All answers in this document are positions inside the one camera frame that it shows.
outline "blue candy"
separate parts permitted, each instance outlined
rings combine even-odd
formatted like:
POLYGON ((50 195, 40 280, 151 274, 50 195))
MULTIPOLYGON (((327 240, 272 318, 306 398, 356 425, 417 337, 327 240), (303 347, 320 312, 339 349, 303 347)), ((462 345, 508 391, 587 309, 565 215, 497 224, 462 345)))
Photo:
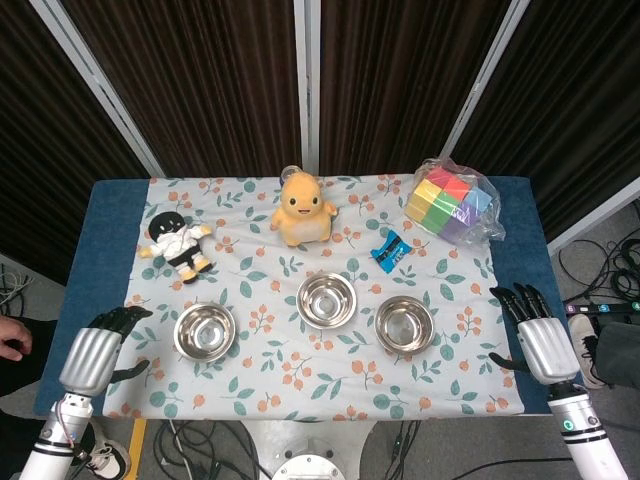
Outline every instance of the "blue candy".
POLYGON ((411 247, 404 243, 396 232, 389 230, 385 244, 378 250, 371 250, 371 255, 385 272, 390 273, 410 251, 411 247))

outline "black cable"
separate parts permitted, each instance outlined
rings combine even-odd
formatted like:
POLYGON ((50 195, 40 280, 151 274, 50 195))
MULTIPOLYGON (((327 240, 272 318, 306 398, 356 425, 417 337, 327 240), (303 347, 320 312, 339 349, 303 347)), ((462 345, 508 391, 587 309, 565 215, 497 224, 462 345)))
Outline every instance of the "black cable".
MULTIPOLYGON (((578 298, 585 298, 586 300, 589 300, 590 297, 616 298, 616 299, 621 299, 626 301, 635 301, 640 299, 640 286, 638 288, 633 288, 633 284, 632 284, 632 280, 635 281, 636 283, 638 282, 640 275, 638 274, 637 271, 620 268, 620 265, 618 265, 618 262, 620 260, 624 260, 630 264, 631 269, 635 268, 635 265, 632 264, 633 262, 629 260, 631 258, 630 251, 623 251, 623 247, 624 247, 625 241, 627 241, 629 237, 631 237, 632 235, 638 232, 640 232, 640 228, 633 230, 631 233, 623 237, 618 242, 615 242, 615 243, 610 242, 609 244, 607 244, 607 247, 609 247, 609 245, 613 243, 613 247, 610 248, 609 252, 607 252, 607 249, 605 247, 603 247, 598 242, 595 242, 593 240, 579 239, 579 240, 574 240, 572 242, 572 244, 586 243, 589 245, 596 246, 604 256, 604 261, 602 263, 602 266, 600 267, 598 274, 589 283, 583 282, 582 280, 576 278, 574 275, 572 275, 569 272, 569 270, 565 266, 564 261, 562 259, 563 250, 560 250, 558 252, 558 263, 560 264, 560 268, 562 268, 564 273, 571 280, 586 287, 579 294, 565 299, 563 303, 566 304, 578 298), (623 278, 627 281, 627 285, 622 285, 620 283, 620 280, 623 278), (608 280, 611 283, 611 287, 604 286, 608 280), (614 295, 599 294, 598 291, 600 290, 608 290, 610 292, 613 292, 614 295)), ((629 249, 631 248, 631 246, 637 244, 637 242, 635 241, 628 241, 628 242, 630 242, 628 244, 629 249)))
POLYGON ((156 432, 156 435, 153 440, 154 458, 156 460, 156 463, 162 470, 162 472, 169 479, 179 480, 176 477, 174 477, 164 467, 164 465, 162 464, 163 459, 167 464, 173 465, 175 467, 181 467, 181 468, 185 468, 184 462, 187 462, 192 474, 196 472, 196 462, 194 461, 193 458, 191 458, 186 453, 186 450, 198 453, 210 460, 208 472, 204 465, 198 464, 201 469, 201 472, 204 472, 206 474, 206 477, 204 478, 206 478, 207 480, 215 480, 221 468, 226 468, 227 470, 231 470, 232 472, 236 473, 242 480, 258 480, 260 475, 258 469, 260 469, 269 479, 271 479, 271 475, 269 474, 269 472, 267 472, 266 469, 264 469, 256 459, 257 454, 254 450, 253 441, 251 439, 251 435, 246 430, 246 428, 245 428, 245 432, 249 440, 249 446, 250 446, 249 448, 247 448, 247 446, 245 445, 244 441, 240 438, 238 433, 233 428, 231 428, 231 426, 228 425, 227 422, 214 422, 209 432, 203 432, 195 428, 194 423, 195 422, 193 421, 182 422, 179 425, 176 425, 175 433, 174 433, 173 430, 170 429, 169 427, 169 422, 164 421, 160 426, 160 428, 158 429, 158 431, 156 432), (251 459, 252 467, 253 467, 253 476, 247 475, 232 462, 217 459, 214 444, 213 444, 213 435, 216 432, 216 426, 218 425, 218 423, 224 426, 234 436, 234 438, 238 441, 238 443, 240 444, 244 452, 251 459), (169 434, 169 437, 172 440, 171 443, 172 443, 173 449, 180 455, 182 461, 171 458, 168 455, 166 446, 164 444, 164 439, 167 433, 169 434), (180 441, 180 446, 182 447, 182 451, 178 446, 178 441, 180 441))
POLYGON ((485 463, 484 465, 480 465, 468 472, 463 473, 462 475, 458 475, 457 477, 453 477, 451 480, 459 480, 460 478, 466 477, 467 475, 471 475, 472 473, 477 472, 478 470, 482 470, 483 468, 495 467, 496 465, 504 465, 507 463, 542 463, 542 462, 570 462, 573 461, 571 457, 552 457, 552 458, 514 458, 513 460, 500 460, 499 462, 491 462, 485 463))
POLYGON ((413 446, 413 442, 415 441, 418 430, 420 429, 421 422, 418 420, 413 420, 409 422, 407 426, 407 431, 404 433, 404 438, 402 436, 404 429, 404 422, 400 424, 400 431, 396 436, 396 440, 394 442, 394 448, 391 455, 391 463, 385 472, 385 480, 402 480, 404 478, 404 462, 413 446), (389 471, 393 466, 394 462, 397 460, 397 464, 391 475, 389 475, 389 471))
POLYGON ((75 478, 77 478, 77 476, 80 475, 80 472, 84 470, 84 467, 86 467, 90 461, 91 461, 91 457, 87 455, 86 458, 78 464, 76 469, 73 471, 73 473, 69 477, 69 480, 74 480, 75 478))
POLYGON ((222 425, 223 427, 225 427, 225 428, 226 428, 226 429, 227 429, 227 430, 228 430, 228 431, 229 431, 229 432, 230 432, 230 433, 231 433, 231 434, 236 438, 236 440, 238 441, 238 443, 240 444, 240 446, 242 447, 242 449, 245 451, 245 453, 249 456, 249 458, 250 458, 250 459, 251 459, 251 461, 254 463, 254 465, 256 465, 256 466, 260 469, 260 471, 261 471, 262 473, 264 473, 264 474, 267 476, 267 478, 271 479, 271 475, 269 474, 269 472, 267 472, 267 471, 262 467, 262 465, 260 465, 260 464, 258 463, 258 460, 257 460, 257 459, 256 459, 256 458, 251 454, 251 452, 249 451, 249 449, 247 449, 247 447, 244 445, 244 442, 242 441, 242 439, 240 438, 240 436, 236 433, 236 431, 235 431, 233 428, 231 428, 231 426, 230 426, 227 422, 220 421, 220 422, 218 422, 218 423, 219 423, 220 425, 222 425))

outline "table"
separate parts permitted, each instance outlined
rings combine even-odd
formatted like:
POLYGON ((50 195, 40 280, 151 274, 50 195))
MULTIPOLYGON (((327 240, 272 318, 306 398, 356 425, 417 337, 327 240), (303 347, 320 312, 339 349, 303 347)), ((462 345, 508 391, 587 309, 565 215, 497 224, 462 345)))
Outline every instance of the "table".
MULTIPOLYGON (((490 180, 502 196, 501 222, 508 232, 505 242, 495 242, 491 248, 498 282, 505 286, 514 281, 538 286, 566 326, 528 179, 490 180)), ((57 377, 77 331, 97 314, 124 303, 148 185, 146 180, 113 180, 98 182, 94 187, 36 413, 46 412, 62 395, 57 377)), ((507 334, 512 355, 520 357, 515 332, 508 328, 507 334)), ((528 375, 515 375, 524 413, 547 413, 546 388, 528 375)), ((96 399, 94 406, 100 412, 102 399, 96 399)))

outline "floral tablecloth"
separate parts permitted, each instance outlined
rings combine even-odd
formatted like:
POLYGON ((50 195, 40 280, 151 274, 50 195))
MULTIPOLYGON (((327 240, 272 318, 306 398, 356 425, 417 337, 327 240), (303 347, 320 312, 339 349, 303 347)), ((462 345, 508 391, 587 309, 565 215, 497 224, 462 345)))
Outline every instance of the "floral tablecloth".
POLYGON ((325 198, 339 208, 331 240, 286 247, 270 218, 277 178, 152 179, 140 221, 139 247, 151 240, 149 221, 177 211, 188 223, 215 227, 201 241, 214 269, 182 285, 163 258, 136 256, 127 305, 154 315, 138 323, 122 346, 118 367, 140 357, 146 372, 111 385, 111 416, 183 419, 389 420, 516 414, 523 405, 508 371, 487 354, 509 355, 491 254, 455 248, 417 227, 402 209, 412 175, 325 177, 325 198), (370 250, 395 230, 413 250, 386 274, 370 250), (331 271, 348 278, 357 316, 319 331, 295 306, 300 283, 331 271), (414 357, 385 352, 377 342, 376 308, 411 295, 434 314, 433 345, 414 357), (173 346, 179 314, 192 303, 229 308, 238 327, 228 354, 194 363, 173 346))

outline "person's hand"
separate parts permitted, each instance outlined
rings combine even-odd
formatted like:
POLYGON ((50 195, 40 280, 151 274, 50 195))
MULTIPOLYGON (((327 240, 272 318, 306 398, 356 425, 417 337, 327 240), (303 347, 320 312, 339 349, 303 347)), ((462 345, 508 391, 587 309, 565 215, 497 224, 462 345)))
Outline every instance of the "person's hand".
POLYGON ((0 357, 19 362, 22 355, 31 353, 31 332, 22 323, 13 318, 0 315, 0 357), (14 340, 20 344, 19 351, 6 342, 14 340))

